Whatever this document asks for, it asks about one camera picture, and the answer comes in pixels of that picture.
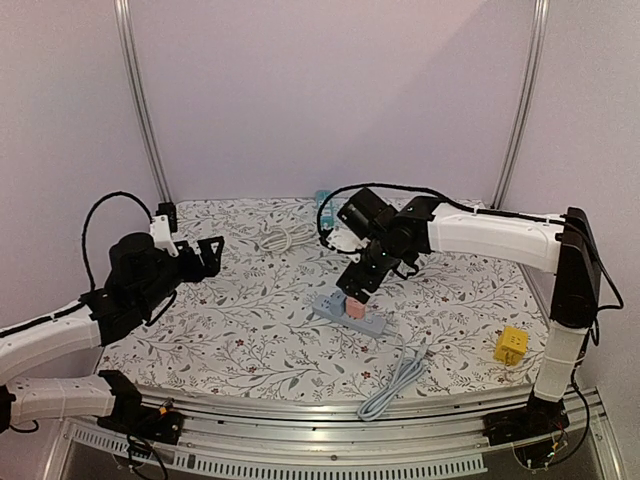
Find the pink plug adapter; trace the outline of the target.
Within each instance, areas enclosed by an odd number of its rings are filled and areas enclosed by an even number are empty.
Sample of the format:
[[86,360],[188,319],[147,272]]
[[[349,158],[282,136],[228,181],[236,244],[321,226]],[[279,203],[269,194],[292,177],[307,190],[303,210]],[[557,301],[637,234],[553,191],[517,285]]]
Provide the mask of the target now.
[[366,305],[354,298],[347,297],[345,300],[345,313],[352,319],[363,320],[366,316]]

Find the light blue plug adapter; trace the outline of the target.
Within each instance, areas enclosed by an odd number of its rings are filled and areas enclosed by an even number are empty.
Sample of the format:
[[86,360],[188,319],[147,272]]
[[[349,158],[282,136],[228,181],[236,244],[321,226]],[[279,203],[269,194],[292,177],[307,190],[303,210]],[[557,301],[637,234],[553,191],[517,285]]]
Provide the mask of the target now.
[[346,295],[341,290],[334,291],[328,300],[328,309],[333,316],[341,317],[345,314]]

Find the grey-blue power strip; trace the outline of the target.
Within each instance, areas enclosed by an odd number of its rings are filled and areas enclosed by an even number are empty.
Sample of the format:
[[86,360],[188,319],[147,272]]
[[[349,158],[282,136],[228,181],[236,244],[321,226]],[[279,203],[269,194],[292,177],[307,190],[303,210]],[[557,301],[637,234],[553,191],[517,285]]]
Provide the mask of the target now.
[[362,318],[350,316],[346,310],[346,297],[341,291],[330,296],[318,295],[312,303],[312,311],[321,318],[372,338],[382,337],[387,327],[387,321],[375,314],[365,313]]

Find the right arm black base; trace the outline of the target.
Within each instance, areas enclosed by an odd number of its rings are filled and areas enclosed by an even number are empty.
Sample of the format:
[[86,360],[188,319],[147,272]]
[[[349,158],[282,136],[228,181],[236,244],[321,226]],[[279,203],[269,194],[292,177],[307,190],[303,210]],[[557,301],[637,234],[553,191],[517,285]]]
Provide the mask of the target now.
[[483,435],[490,446],[515,444],[516,460],[526,469],[548,468],[567,445],[569,419],[564,402],[549,402],[529,395],[527,403],[515,409],[483,417]]

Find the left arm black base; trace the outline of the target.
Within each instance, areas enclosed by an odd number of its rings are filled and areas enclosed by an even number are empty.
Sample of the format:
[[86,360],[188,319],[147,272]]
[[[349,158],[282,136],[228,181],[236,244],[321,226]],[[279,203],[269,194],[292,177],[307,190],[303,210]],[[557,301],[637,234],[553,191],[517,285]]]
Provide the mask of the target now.
[[111,412],[97,418],[98,426],[144,440],[178,444],[185,417],[174,408],[171,399],[158,407],[145,406],[142,394],[123,373],[101,370],[98,376],[107,382],[115,398]]

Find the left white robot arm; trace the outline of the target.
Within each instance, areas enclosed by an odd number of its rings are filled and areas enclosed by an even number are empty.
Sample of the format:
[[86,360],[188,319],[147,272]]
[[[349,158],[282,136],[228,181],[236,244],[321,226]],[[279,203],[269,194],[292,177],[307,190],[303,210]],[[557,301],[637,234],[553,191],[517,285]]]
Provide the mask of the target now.
[[65,355],[106,347],[168,310],[183,283],[199,283],[221,270],[224,239],[156,240],[132,233],[109,250],[111,271],[103,287],[63,309],[1,332],[1,428],[51,418],[94,416],[125,434],[141,433],[166,410],[142,404],[137,387],[118,370],[81,378],[35,379],[24,373]]

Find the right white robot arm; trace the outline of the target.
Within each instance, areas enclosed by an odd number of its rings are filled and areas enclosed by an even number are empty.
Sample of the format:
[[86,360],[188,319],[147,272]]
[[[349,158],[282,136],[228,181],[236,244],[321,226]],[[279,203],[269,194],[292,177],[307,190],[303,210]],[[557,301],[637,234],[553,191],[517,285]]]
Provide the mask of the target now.
[[338,288],[362,304],[387,274],[405,264],[418,270],[420,255],[465,253],[506,260],[555,277],[549,336],[533,387],[536,398],[517,415],[517,427],[537,436],[556,417],[559,402],[598,313],[601,267],[585,213],[537,217],[459,204],[422,193],[396,209],[363,187],[338,212],[366,246],[348,265]]

